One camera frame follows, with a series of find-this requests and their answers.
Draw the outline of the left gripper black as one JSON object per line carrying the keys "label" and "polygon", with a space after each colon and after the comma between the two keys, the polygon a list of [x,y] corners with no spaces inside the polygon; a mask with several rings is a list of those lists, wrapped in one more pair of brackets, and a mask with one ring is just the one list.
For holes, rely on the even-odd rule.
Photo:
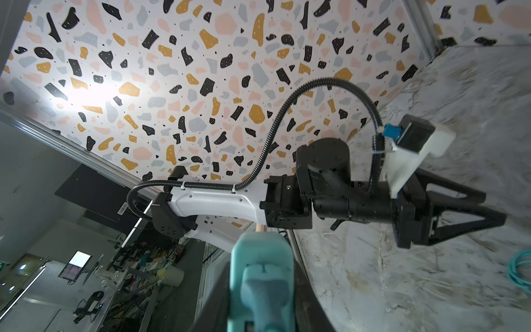
{"label": "left gripper black", "polygon": [[386,182],[373,186],[367,181],[352,181],[349,148],[336,138],[303,145],[295,158],[295,175],[265,181],[266,198],[260,208],[269,227],[311,229],[312,215],[316,214],[321,219],[334,219],[332,230],[345,221],[390,224],[398,247],[433,246],[436,232],[426,194],[429,184],[461,194],[462,201],[481,204],[486,199],[485,192],[422,169],[415,171],[393,199]]}

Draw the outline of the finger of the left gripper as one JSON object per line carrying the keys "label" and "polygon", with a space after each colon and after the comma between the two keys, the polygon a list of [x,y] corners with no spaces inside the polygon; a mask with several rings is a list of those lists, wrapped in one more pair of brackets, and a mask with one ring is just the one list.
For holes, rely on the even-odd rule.
{"label": "finger of the left gripper", "polygon": [[[441,218],[445,212],[454,212],[459,215],[478,217],[478,220],[450,225],[438,225],[439,218]],[[488,207],[477,206],[473,203],[452,203],[449,206],[433,205],[433,212],[431,214],[432,217],[436,218],[436,222],[428,237],[428,246],[434,246],[472,232],[501,227],[505,224],[507,219],[506,214],[497,212]]]}

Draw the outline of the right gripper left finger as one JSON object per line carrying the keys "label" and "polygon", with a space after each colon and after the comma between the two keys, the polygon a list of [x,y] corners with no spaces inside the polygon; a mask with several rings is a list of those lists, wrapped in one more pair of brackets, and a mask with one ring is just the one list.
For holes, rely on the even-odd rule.
{"label": "right gripper left finger", "polygon": [[230,312],[230,263],[228,262],[214,285],[199,317],[190,332],[226,332]]}

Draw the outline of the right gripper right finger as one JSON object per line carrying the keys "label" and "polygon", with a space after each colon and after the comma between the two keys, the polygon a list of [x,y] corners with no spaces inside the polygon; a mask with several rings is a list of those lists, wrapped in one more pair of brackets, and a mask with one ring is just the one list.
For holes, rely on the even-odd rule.
{"label": "right gripper right finger", "polygon": [[300,332],[335,332],[300,264],[294,265],[295,330]]}

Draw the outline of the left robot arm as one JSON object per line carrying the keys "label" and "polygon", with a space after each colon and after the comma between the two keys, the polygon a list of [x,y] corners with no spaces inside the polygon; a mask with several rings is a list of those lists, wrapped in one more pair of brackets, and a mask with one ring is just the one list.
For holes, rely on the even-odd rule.
{"label": "left robot arm", "polygon": [[[303,94],[338,87],[353,94],[373,121],[371,169],[367,181],[351,178],[350,151],[338,138],[299,147],[292,176],[257,181],[279,126]],[[334,77],[311,80],[282,105],[250,176],[236,184],[193,180],[182,166],[162,181],[145,181],[127,195],[129,209],[161,234],[189,237],[231,251],[241,231],[221,218],[244,219],[269,228],[310,229],[313,218],[390,224],[399,248],[433,246],[504,225],[506,215],[485,206],[484,192],[420,168],[428,156],[444,155],[455,133],[406,115],[397,126],[383,124],[376,105],[357,85]]]}

